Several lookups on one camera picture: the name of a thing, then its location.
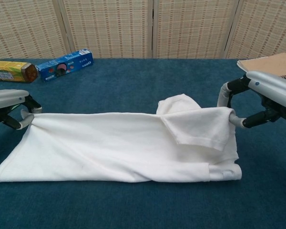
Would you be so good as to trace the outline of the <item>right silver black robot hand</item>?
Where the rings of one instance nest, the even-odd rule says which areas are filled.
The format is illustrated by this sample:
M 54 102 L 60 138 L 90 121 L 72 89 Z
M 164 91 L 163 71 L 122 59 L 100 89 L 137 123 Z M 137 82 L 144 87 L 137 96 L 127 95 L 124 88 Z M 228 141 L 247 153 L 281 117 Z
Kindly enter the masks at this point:
M 247 90 L 254 91 L 260 96 L 261 105 L 265 110 L 247 118 L 232 114 L 229 117 L 230 123 L 242 128 L 251 128 L 275 122 L 279 118 L 286 120 L 286 79 L 270 73 L 248 71 L 243 77 L 224 83 L 220 89 L 217 106 L 230 108 L 233 96 Z

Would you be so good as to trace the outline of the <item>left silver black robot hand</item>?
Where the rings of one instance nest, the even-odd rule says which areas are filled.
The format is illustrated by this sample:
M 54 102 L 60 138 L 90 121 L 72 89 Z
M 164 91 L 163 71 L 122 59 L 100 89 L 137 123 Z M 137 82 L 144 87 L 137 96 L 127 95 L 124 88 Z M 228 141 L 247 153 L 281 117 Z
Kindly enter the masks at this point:
M 9 116 L 9 113 L 20 105 L 25 106 L 28 110 L 21 111 L 22 120 L 18 121 Z M 42 113 L 42 106 L 33 99 L 28 91 L 18 89 L 0 90 L 0 123 L 14 130 L 21 130 L 30 125 L 35 114 L 40 113 Z

